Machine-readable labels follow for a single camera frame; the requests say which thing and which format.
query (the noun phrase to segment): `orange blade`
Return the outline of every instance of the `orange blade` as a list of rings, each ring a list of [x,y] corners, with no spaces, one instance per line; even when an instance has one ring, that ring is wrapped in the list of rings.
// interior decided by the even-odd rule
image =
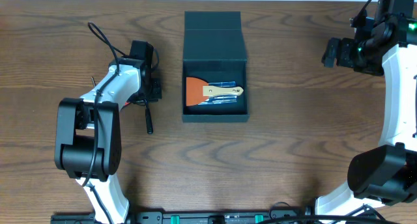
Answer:
[[[206,101],[209,97],[203,96],[203,87],[207,85],[209,84],[201,79],[195,77],[187,77],[186,105],[193,106]]]

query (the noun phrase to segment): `open box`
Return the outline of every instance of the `open box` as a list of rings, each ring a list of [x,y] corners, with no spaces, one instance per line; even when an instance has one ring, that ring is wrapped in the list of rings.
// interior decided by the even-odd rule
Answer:
[[[246,60],[240,12],[185,12],[182,121],[248,121]],[[235,81],[244,92],[232,104],[186,106],[187,77],[208,83]]]

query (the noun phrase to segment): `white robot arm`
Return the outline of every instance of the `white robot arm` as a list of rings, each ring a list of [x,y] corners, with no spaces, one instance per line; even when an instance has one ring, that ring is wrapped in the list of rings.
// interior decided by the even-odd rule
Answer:
[[[391,48],[382,58],[386,80],[385,118],[379,146],[405,144],[405,149],[417,151],[416,133],[416,79],[417,46]],[[357,199],[344,182],[328,195],[315,201],[317,215],[347,215],[364,204],[373,208],[384,206],[374,199]]]
[[[355,25],[360,20],[360,15],[352,20],[352,26],[357,27],[355,40],[344,38],[340,41],[333,38],[329,42],[323,57],[325,66],[332,66],[330,60],[334,56],[330,55],[330,48],[336,46],[340,49],[338,52],[342,53],[337,55],[338,65],[376,76],[384,74],[384,127],[378,146],[392,148],[387,148],[390,152],[383,155],[376,154],[376,150],[371,152],[381,155],[380,158],[372,158],[369,152],[364,153],[368,155],[355,157],[349,167],[348,181],[328,195],[316,199],[316,215],[356,216],[363,212],[361,209],[364,205],[379,208],[386,204],[393,205],[415,199],[414,188],[406,185],[401,178],[405,174],[400,175],[407,167],[413,166],[408,164],[407,156],[417,152],[417,30],[415,21],[411,19],[413,1],[379,0],[375,20],[362,17],[362,26]],[[343,60],[346,58],[343,57],[343,52],[352,44],[355,45],[349,54],[349,63]],[[369,158],[369,161],[364,161],[363,158]],[[380,164],[372,162],[379,159]],[[393,177],[383,179],[387,173]]]
[[[99,37],[93,26],[102,35]],[[154,48],[133,41],[130,54],[116,57],[115,49],[93,23],[90,30],[115,56],[104,79],[78,99],[65,98],[58,108],[55,164],[83,186],[101,223],[124,223],[129,202],[123,195],[116,170],[121,160],[120,110],[129,103],[143,104],[147,132],[152,133],[148,101],[158,101],[160,85],[151,79]],[[93,129],[94,137],[77,135],[75,129]]]

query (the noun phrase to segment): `wood grain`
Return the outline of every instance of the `wood grain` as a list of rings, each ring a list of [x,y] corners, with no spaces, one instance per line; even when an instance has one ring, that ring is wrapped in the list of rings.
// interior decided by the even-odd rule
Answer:
[[[330,37],[352,37],[361,3],[0,0],[0,223],[48,223],[56,212],[90,212],[87,196],[53,162],[57,106],[102,79],[111,52],[133,39],[158,48],[163,100],[121,113],[118,173],[134,209],[267,209],[304,205],[346,180],[351,158],[377,146],[384,79],[320,63]],[[370,6],[371,13],[375,5]],[[242,12],[250,121],[183,124],[185,10]],[[417,205],[382,213],[415,223]]]

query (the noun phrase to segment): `black bracket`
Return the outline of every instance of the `black bracket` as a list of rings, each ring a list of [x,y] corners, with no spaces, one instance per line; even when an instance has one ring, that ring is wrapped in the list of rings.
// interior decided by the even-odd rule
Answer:
[[[128,102],[146,107],[145,118],[148,134],[152,134],[154,132],[149,103],[157,102],[162,98],[160,80],[158,78],[151,77],[151,74],[155,69],[152,67],[153,53],[154,47],[148,42],[134,40],[130,48],[129,56],[127,56],[129,59],[143,61],[143,63],[137,67],[141,75],[141,88],[137,93],[129,97]]]
[[[417,198],[417,152],[403,143],[384,145],[355,156],[347,182],[358,199],[368,198],[386,205],[410,203]]]
[[[98,152],[93,167],[93,178],[105,182],[114,175],[121,160],[119,106],[111,102],[97,104],[99,113]],[[86,175],[93,157],[94,137],[77,135],[93,122],[93,103],[82,99],[64,98],[58,107],[55,164],[70,178]]]
[[[354,39],[331,38],[322,57],[325,67],[337,65],[373,76],[384,75],[382,57],[396,45],[417,44],[416,31],[409,29],[414,0],[379,0],[375,19],[366,12],[351,19]]]

